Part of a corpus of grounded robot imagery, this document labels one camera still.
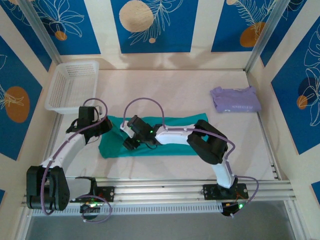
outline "metal bar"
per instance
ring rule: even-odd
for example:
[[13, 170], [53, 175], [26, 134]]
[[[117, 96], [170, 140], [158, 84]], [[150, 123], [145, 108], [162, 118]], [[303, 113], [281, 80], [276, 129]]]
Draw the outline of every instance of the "metal bar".
[[16, 1], [52, 61], [56, 65], [61, 64], [63, 61], [60, 57], [60, 54], [46, 28], [44, 27], [41, 19], [39, 18], [36, 10], [34, 9], [33, 4], [29, 0]]
[[259, 120], [260, 128], [262, 130], [262, 135], [263, 135], [263, 139], [264, 139], [265, 145], [267, 147], [267, 151], [269, 152], [269, 155], [270, 155], [272, 163], [273, 163], [273, 167], [275, 169], [275, 174], [276, 174], [278, 180], [282, 180], [283, 176], [280, 173], [275, 153], [274, 153], [274, 151], [273, 151], [273, 149], [271, 147], [271, 142], [269, 140], [269, 137], [267, 135], [266, 129], [264, 127], [264, 124], [262, 122], [262, 119], [261, 119], [261, 116], [260, 116], [259, 112], [257, 113], [257, 117], [258, 117], [258, 120]]
[[[216, 184], [216, 180], [194, 180], [194, 179], [186, 179], [186, 180], [121, 180], [121, 179], [114, 179], [114, 178], [105, 178], [105, 177], [96, 177], [97, 184], [99, 186], [114, 186], [114, 187], [155, 187], [155, 186], [198, 186], [204, 184]], [[240, 180], [239, 183], [245, 184], [256, 184], [255, 181], [244, 181]], [[260, 184], [270, 184], [270, 185], [277, 185], [277, 184], [287, 184], [291, 186], [289, 180], [281, 180], [281, 181], [274, 181], [274, 180], [261, 180], [259, 181]]]
[[[114, 203], [198, 203], [207, 202], [202, 194], [204, 184], [214, 184], [213, 180], [154, 180], [98, 182], [99, 187], [114, 186]], [[256, 189], [254, 181], [244, 181], [251, 196]], [[289, 181], [260, 181], [259, 191], [254, 201], [284, 201], [296, 199]]]
[[60, 128], [60, 125], [62, 123], [63, 117], [64, 116], [62, 114], [59, 114], [59, 113], [57, 113], [55, 115], [53, 127], [52, 127], [52, 130], [51, 130], [51, 134], [50, 134], [50, 138], [49, 138], [49, 142], [48, 142], [47, 148], [45, 150], [43, 161], [48, 159], [49, 156], [51, 155], [51, 153], [54, 150], [55, 142], [56, 142], [57, 137], [58, 137], [59, 128]]
[[284, 201], [286, 212], [288, 214], [291, 227], [296, 239], [308, 240], [311, 239], [307, 225], [302, 219], [302, 215], [299, 213], [296, 201], [286, 200]]
[[267, 45], [272, 33], [274, 32], [278, 22], [280, 21], [282, 14], [286, 10], [290, 0], [275, 0], [276, 4], [274, 9], [270, 13], [269, 19], [266, 21], [266, 24], [256, 41], [255, 46], [253, 47], [251, 56], [248, 62], [245, 65], [245, 72], [248, 73], [254, 66], [257, 59], [260, 57], [262, 51], [264, 50], [265, 46]]

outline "wire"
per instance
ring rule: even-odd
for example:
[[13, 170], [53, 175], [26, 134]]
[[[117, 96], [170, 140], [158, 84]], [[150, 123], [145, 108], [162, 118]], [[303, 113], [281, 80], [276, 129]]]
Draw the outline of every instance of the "wire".
[[207, 135], [211, 135], [213, 137], [216, 137], [218, 139], [221, 139], [229, 144], [231, 144], [232, 148], [230, 151], [228, 151], [225, 155], [225, 159], [228, 159], [229, 155], [235, 150], [236, 148], [236, 145], [230, 141], [229, 139], [223, 137], [223, 136], [220, 136], [216, 133], [213, 133], [213, 132], [210, 132], [210, 131], [205, 131], [205, 130], [202, 130], [202, 129], [197, 129], [197, 128], [167, 128], [168, 131], [188, 131], [188, 132], [199, 132], [199, 133], [203, 133], [203, 134], [207, 134]]
[[162, 114], [162, 125], [163, 125], [163, 127], [164, 127], [165, 129], [167, 129], [168, 131], [177, 131], [177, 130], [178, 130], [178, 131], [181, 131], [181, 130], [182, 130], [182, 131], [190, 131], [190, 132], [195, 131], [195, 132], [200, 132], [200, 133], [208, 134], [208, 135], [214, 136], [214, 137], [216, 137], [216, 138], [219, 138], [219, 139], [221, 139], [221, 140], [224, 140], [224, 141], [226, 141], [227, 143], [229, 143], [229, 144], [232, 145], [232, 149], [231, 149], [229, 152], [226, 153], [225, 159], [228, 159], [229, 155], [235, 150], [236, 145], [235, 145], [232, 141], [230, 141], [229, 139], [227, 139], [227, 138], [225, 138], [225, 137], [223, 137], [223, 136], [220, 136], [220, 135], [218, 135], [218, 134], [215, 134], [215, 133], [213, 133], [213, 132], [205, 131], [205, 130], [202, 130], [202, 129], [195, 129], [195, 128], [188, 128], [188, 129], [184, 129], [184, 128], [166, 128], [165, 112], [164, 112], [163, 107], [160, 105], [159, 102], [157, 102], [156, 100], [154, 100], [154, 99], [152, 99], [152, 98], [149, 98], [149, 97], [139, 97], [139, 98], [136, 98], [136, 99], [132, 100], [132, 101], [125, 107], [124, 113], [123, 113], [122, 127], [125, 126], [126, 113], [127, 113], [127, 110], [128, 110], [128, 108], [129, 108], [129, 106], [130, 106], [131, 104], [133, 104], [134, 102], [139, 101], [139, 100], [149, 100], [149, 101], [152, 101], [152, 102], [154, 102], [155, 104], [157, 104], [157, 105], [159, 106], [159, 108], [160, 108], [160, 110], [161, 110], [161, 114]]
[[96, 115], [97, 115], [97, 119], [96, 119], [96, 121], [98, 121], [98, 120], [99, 120], [99, 112], [98, 112], [98, 110], [97, 110], [96, 108], [94, 108], [94, 110], [95, 110]]
[[85, 131], [87, 129], [90, 129], [90, 128], [93, 128], [99, 124], [101, 124], [104, 120], [106, 120], [107, 118], [107, 114], [108, 114], [108, 107], [106, 105], [106, 103], [104, 101], [102, 101], [101, 99], [99, 98], [96, 98], [96, 97], [92, 97], [92, 98], [89, 98], [87, 99], [86, 101], [84, 101], [83, 103], [83, 106], [86, 105], [87, 102], [91, 101], [91, 100], [97, 100], [99, 102], [101, 102], [103, 105], [104, 105], [104, 108], [105, 108], [105, 115], [104, 117], [96, 122], [95, 124], [92, 124], [90, 126], [86, 126], [82, 129], [80, 129], [79, 131], [75, 132], [74, 134], [72, 134], [66, 141], [64, 141], [61, 146], [58, 148], [58, 150], [55, 152], [55, 154], [52, 156], [52, 160], [49, 161], [48, 165], [46, 166], [45, 170], [44, 170], [44, 173], [43, 173], [43, 176], [42, 176], [42, 180], [41, 180], [41, 187], [40, 187], [40, 202], [41, 202], [41, 209], [42, 209], [42, 212], [43, 214], [45, 215], [50, 215], [54, 212], [54, 210], [51, 210], [50, 212], [47, 212], [46, 210], [46, 207], [45, 207], [45, 182], [46, 182], [46, 177], [47, 177], [47, 174], [48, 174], [48, 171], [49, 171], [49, 168], [51, 166], [51, 164], [54, 162], [54, 160], [56, 159], [56, 157], [58, 156], [58, 154], [61, 152], [61, 150], [66, 146], [67, 143], [69, 143], [69, 141], [74, 138], [76, 135], [78, 135], [79, 133], [81, 133], [82, 131]]
[[100, 135], [98, 136], [98, 138], [97, 138], [96, 140], [91, 141], [91, 142], [88, 142], [87, 145], [88, 145], [88, 144], [93, 144], [94, 142], [98, 141], [99, 139], [100, 139]]
[[149, 97], [139, 97], [139, 98], [136, 98], [134, 100], [132, 100], [131, 102], [129, 102], [129, 104], [125, 107], [124, 109], [124, 113], [123, 113], [123, 122], [122, 122], [122, 127], [125, 126], [125, 121], [126, 121], [126, 113], [127, 113], [127, 110], [129, 108], [129, 106], [131, 104], [133, 104], [134, 102], [136, 101], [139, 101], [139, 100], [149, 100], [151, 102], [154, 102], [155, 104], [157, 104], [161, 110], [161, 114], [162, 114], [162, 125], [164, 128], [166, 128], [166, 124], [165, 124], [165, 112], [164, 112], [164, 109], [162, 108], [162, 106], [160, 105], [160, 103], [158, 103], [156, 100], [153, 100], [152, 98], [149, 98]]
[[158, 145], [155, 145], [155, 147], [150, 147], [147, 143], [144, 143], [144, 144], [146, 145], [146, 147], [148, 149], [152, 149], [152, 150], [154, 150], [154, 149], [156, 149], [158, 147]]
[[231, 171], [231, 167], [230, 167], [230, 164], [229, 164], [229, 161], [228, 161], [228, 160], [225, 161], [225, 164], [226, 164], [226, 167], [228, 168], [229, 173], [230, 173], [232, 176], [234, 176], [235, 178], [238, 178], [238, 179], [251, 179], [251, 180], [254, 180], [254, 181], [256, 182], [255, 191], [253, 192], [253, 194], [251, 195], [251, 197], [250, 197], [250, 198], [248, 199], [248, 201], [246, 202], [246, 205], [249, 204], [249, 203], [255, 198], [255, 196], [256, 196], [256, 194], [257, 194], [257, 192], [258, 192], [258, 190], [259, 190], [259, 181], [258, 181], [256, 178], [252, 177], [252, 176], [238, 176], [238, 175], [234, 175], [233, 172]]
[[[254, 177], [251, 177], [251, 176], [237, 176], [237, 175], [234, 175], [234, 174], [232, 173], [232, 170], [231, 170], [231, 167], [230, 167], [230, 164], [229, 164], [229, 161], [228, 161], [228, 157], [229, 157], [229, 155], [236, 149], [236, 145], [235, 145], [232, 141], [230, 141], [229, 139], [227, 139], [227, 138], [225, 138], [225, 137], [223, 137], [223, 136], [220, 136], [220, 135], [218, 135], [218, 134], [215, 134], [215, 133], [213, 133], [213, 132], [205, 131], [205, 130], [202, 130], [202, 129], [196, 129], [196, 128], [187, 128], [187, 129], [185, 129], [185, 128], [166, 128], [164, 109], [162, 108], [162, 106], [160, 105], [160, 103], [158, 103], [156, 100], [153, 100], [152, 98], [149, 98], [149, 97], [139, 97], [139, 98], [136, 98], [136, 99], [132, 100], [132, 101], [125, 107], [124, 113], [123, 113], [122, 127], [125, 126], [126, 113], [127, 113], [127, 110], [128, 110], [128, 108], [129, 108], [129, 106], [130, 106], [131, 104], [133, 104], [134, 102], [138, 101], [138, 100], [149, 100], [149, 101], [152, 101], [152, 102], [156, 103], [156, 104], [159, 106], [159, 108], [160, 108], [160, 110], [161, 110], [161, 113], [162, 113], [162, 125], [163, 125], [163, 127], [164, 127], [166, 130], [168, 130], [168, 131], [190, 131], [190, 132], [193, 132], [193, 131], [194, 131], [194, 132], [204, 133], [204, 134], [211, 135], [211, 136], [213, 136], [213, 137], [219, 138], [219, 139], [221, 139], [221, 140], [223, 140], [223, 141], [226, 141], [227, 143], [231, 144], [231, 146], [232, 146], [231, 150], [229, 150], [229, 151], [226, 153], [225, 157], [224, 157], [224, 158], [225, 158], [225, 164], [226, 164], [226, 167], [227, 167], [227, 169], [228, 169], [228, 172], [229, 172], [232, 176], [234, 176], [235, 178], [239, 178], [239, 179], [251, 179], [251, 180], [256, 181], [256, 189], [255, 189], [254, 193], [253, 193], [252, 196], [249, 198], [249, 200], [247, 201], [246, 204], [249, 204], [249, 203], [254, 199], [254, 197], [256, 196], [256, 194], [257, 194], [257, 192], [258, 192], [258, 190], [259, 190], [259, 181], [258, 181], [257, 179], [255, 179]], [[233, 206], [233, 205], [236, 205], [236, 204], [238, 204], [238, 203], [233, 203], [233, 204], [229, 205], [228, 207]]]
[[94, 199], [99, 199], [99, 200], [101, 200], [101, 201], [105, 202], [106, 204], [108, 204], [108, 206], [109, 206], [109, 214], [108, 214], [104, 219], [99, 220], [99, 221], [91, 221], [91, 220], [87, 220], [87, 219], [85, 218], [85, 211], [83, 211], [83, 213], [82, 213], [81, 217], [82, 217], [82, 219], [83, 219], [83, 221], [84, 221], [85, 223], [90, 223], [90, 224], [101, 224], [101, 223], [103, 223], [103, 222], [107, 221], [107, 220], [110, 218], [110, 216], [111, 216], [111, 214], [112, 214], [113, 209], [112, 209], [112, 207], [111, 207], [110, 203], [109, 203], [105, 198], [100, 197], [100, 196], [95, 196], [95, 195], [81, 195], [81, 196], [79, 196], [79, 197], [78, 197], [78, 199], [79, 199], [79, 198], [94, 198]]

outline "blue poster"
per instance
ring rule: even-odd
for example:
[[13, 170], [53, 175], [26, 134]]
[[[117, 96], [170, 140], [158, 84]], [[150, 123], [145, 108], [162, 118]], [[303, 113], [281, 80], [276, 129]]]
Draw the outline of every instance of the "blue poster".
[[291, 0], [260, 57], [266, 66], [307, 0]]
[[211, 52], [251, 51], [277, 0], [225, 0]]
[[0, 37], [0, 153], [17, 160], [41, 85]]
[[320, 204], [320, 181], [312, 183], [311, 186], [314, 191], [315, 197]]
[[0, 0], [0, 5], [28, 43], [39, 61], [42, 63], [43, 67], [48, 71], [52, 60], [31, 28], [29, 22], [21, 12], [17, 3], [14, 0]]
[[189, 53], [198, 0], [111, 0], [121, 52]]
[[[19, 19], [20, 32], [31, 28], [14, 4], [15, 0], [1, 1], [10, 18]], [[84, 0], [33, 0], [31, 3], [61, 55], [100, 54]]]
[[0, 189], [0, 205], [2, 203], [2, 199], [4, 199], [5, 193], [6, 192], [4, 190]]
[[320, 18], [282, 66], [272, 87], [299, 154], [320, 143]]

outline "metal frame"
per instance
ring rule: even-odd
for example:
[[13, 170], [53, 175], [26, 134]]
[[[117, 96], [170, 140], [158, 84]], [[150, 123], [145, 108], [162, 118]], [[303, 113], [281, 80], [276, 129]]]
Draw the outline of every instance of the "metal frame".
[[265, 27], [256, 41], [255, 46], [253, 47], [250, 58], [244, 67], [246, 73], [252, 69], [252, 67], [255, 65], [255, 62], [260, 57], [289, 2], [290, 0], [278, 0], [275, 4], [273, 11], [270, 13], [270, 17], [266, 21]]
[[[263, 29], [255, 47], [252, 50], [252, 54], [246, 64], [245, 71], [249, 72], [253, 67], [256, 60], [259, 58], [262, 50], [266, 46], [271, 34], [277, 26], [285, 8], [290, 0], [278, 1], [275, 5], [274, 11], [270, 14], [269, 20], [265, 28]], [[48, 52], [49, 56], [55, 62], [55, 64], [62, 63], [61, 56], [54, 43], [52, 42], [49, 34], [44, 28], [40, 18], [37, 16], [32, 4], [28, 0], [17, 0], [19, 6], [24, 13], [26, 19], [29, 21], [34, 32], [37, 34], [42, 45]], [[262, 129], [263, 138], [270, 156], [270, 164], [274, 168], [276, 174], [275, 179], [271, 181], [260, 181], [259, 191], [254, 198], [254, 201], [284, 201], [287, 209], [289, 220], [291, 222], [296, 239], [304, 240], [309, 238], [307, 227], [301, 218], [299, 208], [296, 203], [295, 193], [291, 187], [290, 181], [281, 180], [282, 176], [275, 160], [275, 155], [270, 145], [270, 141], [265, 132], [260, 115], [257, 115], [260, 127]], [[54, 120], [54, 126], [51, 131], [50, 140], [46, 148], [43, 158], [47, 158], [53, 151], [54, 143], [57, 139], [58, 131], [62, 122], [63, 116], [57, 114]], [[97, 178], [98, 186], [114, 186], [114, 206], [121, 209], [132, 208], [132, 206], [146, 205], [150, 206], [205, 206], [211, 204], [219, 206], [221, 202], [206, 201], [201, 193], [202, 185], [215, 184], [215, 180], [114, 180], [107, 178]], [[248, 193], [251, 195], [256, 188], [254, 181], [240, 181], [240, 183], [246, 183]], [[79, 204], [71, 203], [68, 208], [78, 208]], [[26, 199], [21, 203], [19, 210], [20, 220], [14, 226], [15, 235], [12, 239], [25, 239], [31, 216], [38, 215], [40, 213], [28, 209], [26, 207]], [[66, 216], [70, 212], [61, 212], [59, 216]]]
[[16, 2], [52, 61], [56, 65], [61, 64], [63, 62], [61, 56], [32, 3], [29, 0], [16, 0]]

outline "orange circle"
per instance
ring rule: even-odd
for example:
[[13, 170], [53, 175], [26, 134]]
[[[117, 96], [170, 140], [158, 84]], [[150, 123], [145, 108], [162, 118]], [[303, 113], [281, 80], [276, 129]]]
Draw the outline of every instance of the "orange circle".
[[265, 25], [265, 22], [257, 22], [256, 24], [249, 26], [246, 30], [244, 30], [240, 37], [241, 46], [244, 48], [254, 47]]
[[22, 87], [12, 86], [6, 91], [4, 98], [7, 101], [5, 111], [8, 117], [16, 123], [23, 123], [30, 111], [28, 93]]
[[54, 36], [60, 41], [67, 40], [67, 35], [63, 31], [56, 31]]
[[154, 44], [155, 42], [156, 42], [155, 38], [152, 37], [152, 38], [149, 39], [149, 43]]
[[296, 100], [296, 104], [298, 106], [299, 109], [303, 110], [307, 107], [308, 105], [308, 99], [306, 96], [299, 96], [298, 99]]

